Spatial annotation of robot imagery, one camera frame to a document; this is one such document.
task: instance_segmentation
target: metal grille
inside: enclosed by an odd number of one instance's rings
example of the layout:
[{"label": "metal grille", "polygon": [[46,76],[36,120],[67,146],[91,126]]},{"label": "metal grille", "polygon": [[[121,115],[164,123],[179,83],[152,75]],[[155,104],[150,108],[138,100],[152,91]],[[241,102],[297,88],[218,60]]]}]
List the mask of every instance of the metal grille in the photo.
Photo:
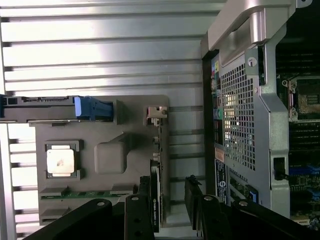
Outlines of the metal grille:
[{"label": "metal grille", "polygon": [[224,74],[221,84],[225,155],[255,171],[253,79],[242,64]]}]

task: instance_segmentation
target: perforated metal panel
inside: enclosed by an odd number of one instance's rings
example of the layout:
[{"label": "perforated metal panel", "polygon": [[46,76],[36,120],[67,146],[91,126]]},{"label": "perforated metal panel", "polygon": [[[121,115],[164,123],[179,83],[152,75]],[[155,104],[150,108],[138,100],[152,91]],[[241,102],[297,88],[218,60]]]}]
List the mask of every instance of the perforated metal panel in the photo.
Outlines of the perforated metal panel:
[{"label": "perforated metal panel", "polygon": [[222,75],[221,84],[225,154],[255,171],[254,81],[242,64]]}]

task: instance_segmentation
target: blue latch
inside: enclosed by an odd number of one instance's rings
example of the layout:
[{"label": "blue latch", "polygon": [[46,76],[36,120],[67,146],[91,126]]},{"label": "blue latch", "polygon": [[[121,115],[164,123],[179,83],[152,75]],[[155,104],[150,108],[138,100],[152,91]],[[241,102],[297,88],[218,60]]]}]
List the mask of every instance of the blue latch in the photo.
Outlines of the blue latch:
[{"label": "blue latch", "polygon": [[112,102],[103,102],[91,96],[74,97],[75,116],[78,119],[114,120],[114,105]]}]

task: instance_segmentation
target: vent slot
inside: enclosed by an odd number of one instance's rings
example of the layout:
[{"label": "vent slot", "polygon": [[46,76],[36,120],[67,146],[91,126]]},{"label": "vent slot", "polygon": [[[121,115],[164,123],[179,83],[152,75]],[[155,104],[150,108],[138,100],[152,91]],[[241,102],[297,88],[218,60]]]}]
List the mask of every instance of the vent slot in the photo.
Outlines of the vent slot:
[{"label": "vent slot", "polygon": [[256,170],[254,85],[242,64],[221,77],[225,155]]}]

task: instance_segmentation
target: processor socket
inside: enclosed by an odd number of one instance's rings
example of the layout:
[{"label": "processor socket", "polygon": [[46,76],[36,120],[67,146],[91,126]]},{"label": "processor socket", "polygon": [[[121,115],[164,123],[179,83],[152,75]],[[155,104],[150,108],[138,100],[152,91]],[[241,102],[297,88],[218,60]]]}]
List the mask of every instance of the processor socket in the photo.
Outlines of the processor socket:
[{"label": "processor socket", "polygon": [[296,77],[288,82],[292,122],[320,121],[320,76]]},{"label": "processor socket", "polygon": [[47,172],[53,177],[70,177],[75,172],[73,149],[48,149],[46,151]]}]

